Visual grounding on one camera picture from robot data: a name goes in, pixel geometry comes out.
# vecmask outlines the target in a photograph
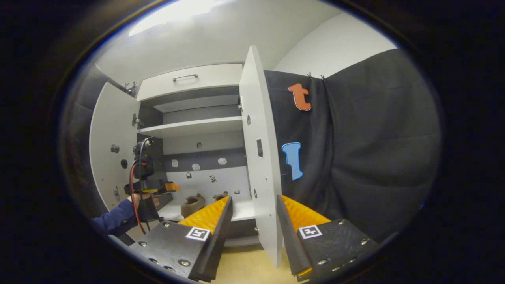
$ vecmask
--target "drawer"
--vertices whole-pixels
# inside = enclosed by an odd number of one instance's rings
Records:
[[[187,90],[238,86],[241,75],[242,64],[240,63],[207,65],[177,70],[142,81],[137,100],[144,101]]]

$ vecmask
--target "wooden floor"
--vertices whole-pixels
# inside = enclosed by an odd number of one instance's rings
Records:
[[[275,268],[261,245],[224,248],[216,280],[212,284],[305,283],[291,275],[286,249],[282,252],[281,266]]]

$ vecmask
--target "white shelf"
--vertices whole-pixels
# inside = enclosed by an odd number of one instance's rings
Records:
[[[185,199],[172,200],[158,211],[158,215],[171,221],[182,221],[184,218],[181,215],[181,205],[185,201]],[[249,220],[254,217],[255,214],[252,200],[233,202],[232,221]]]
[[[194,134],[209,134],[239,131],[242,129],[242,117],[221,117],[202,120],[171,123],[142,128],[138,133],[161,139],[182,137]]]

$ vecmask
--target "white wall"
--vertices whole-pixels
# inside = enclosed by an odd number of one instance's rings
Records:
[[[386,37],[349,14],[339,14],[306,35],[274,71],[314,77],[330,75],[380,52],[396,48]]]

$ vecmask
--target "blue sleeve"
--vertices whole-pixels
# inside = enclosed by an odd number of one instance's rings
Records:
[[[111,212],[92,219],[103,234],[120,236],[137,225],[133,205],[128,199],[123,200]]]

